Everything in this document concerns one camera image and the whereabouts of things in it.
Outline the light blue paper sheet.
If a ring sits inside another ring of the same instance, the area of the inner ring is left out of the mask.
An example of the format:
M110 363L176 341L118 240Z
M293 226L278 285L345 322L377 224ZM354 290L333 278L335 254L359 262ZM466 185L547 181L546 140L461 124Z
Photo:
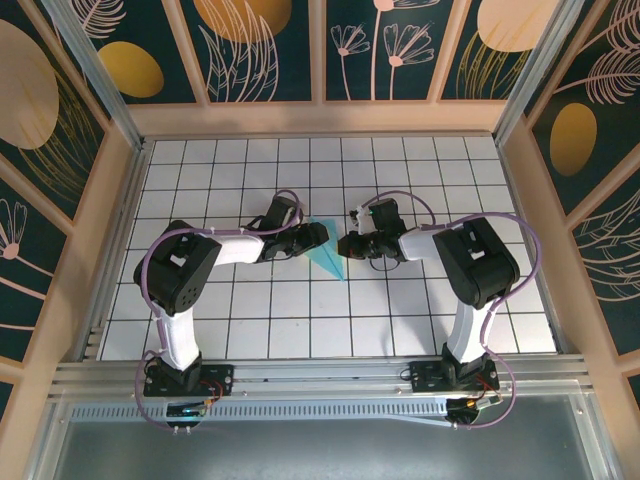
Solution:
M335 279L346 280L343 258L338 254L339 232L336 221L331 218L310 217L312 223L322 224L328 233L328 240L319 247L307 251L305 255Z

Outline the grey metal plate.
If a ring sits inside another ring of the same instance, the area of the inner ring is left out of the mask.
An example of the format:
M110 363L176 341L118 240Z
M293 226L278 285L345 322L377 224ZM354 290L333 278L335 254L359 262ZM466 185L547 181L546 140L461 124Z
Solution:
M190 434L130 402L64 402L27 480L624 480L590 400L526 395L485 429L398 419L223 419Z

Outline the aluminium side rail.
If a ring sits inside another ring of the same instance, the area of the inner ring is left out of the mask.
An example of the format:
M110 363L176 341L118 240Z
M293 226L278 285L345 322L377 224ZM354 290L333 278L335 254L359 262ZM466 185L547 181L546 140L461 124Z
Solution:
M100 256L92 278L88 305L69 358L83 361L87 357L90 337L104 330L124 265L129 234L134 223L134 209L141 196L142 183L149 164L150 145L142 140L126 157L122 178L113 188L114 200L105 233L101 237Z
M566 293L564 279L563 230L557 195L536 144L527 131L516 132L500 148L509 179L515 190L518 211L535 230L542 247L541 282L545 305L561 350L572 353L574 346L564 325Z

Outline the aluminium mounting rail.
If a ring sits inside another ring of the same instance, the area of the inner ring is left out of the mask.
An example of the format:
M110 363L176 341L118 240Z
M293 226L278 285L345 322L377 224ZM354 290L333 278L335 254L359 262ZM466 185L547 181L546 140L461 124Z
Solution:
M325 360L237 360L231 399L307 400L392 398L412 394L408 377L411 357L342 358ZM577 354L509 354L507 368L497 372L504 396L591 394L586 363ZM49 402L131 401L137 361L61 363L55 370Z

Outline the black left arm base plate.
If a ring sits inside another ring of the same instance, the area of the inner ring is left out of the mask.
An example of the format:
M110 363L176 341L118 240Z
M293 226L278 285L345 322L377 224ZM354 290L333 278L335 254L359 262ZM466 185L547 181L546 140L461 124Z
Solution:
M220 397L233 388L232 365L197 364L185 371L165 364L146 368L143 395L155 397Z

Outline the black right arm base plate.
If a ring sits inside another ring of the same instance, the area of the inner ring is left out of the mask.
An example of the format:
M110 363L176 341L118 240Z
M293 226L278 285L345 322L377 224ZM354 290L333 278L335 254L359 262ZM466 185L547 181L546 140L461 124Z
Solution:
M495 362L487 355L464 364L453 358L414 361L409 363L409 374L414 393L475 392L485 386L500 390Z

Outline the aluminium corner post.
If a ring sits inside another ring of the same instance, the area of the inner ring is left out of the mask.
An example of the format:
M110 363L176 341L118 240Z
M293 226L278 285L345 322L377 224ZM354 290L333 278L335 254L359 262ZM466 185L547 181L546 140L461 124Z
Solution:
M493 134L498 149L509 138L536 88L575 25L585 0L560 0L528 57Z
M141 135L93 43L94 40L107 40L124 20L124 0L39 1L58 32L61 47L67 47L78 62L84 78L94 88L127 142L134 150L141 151Z

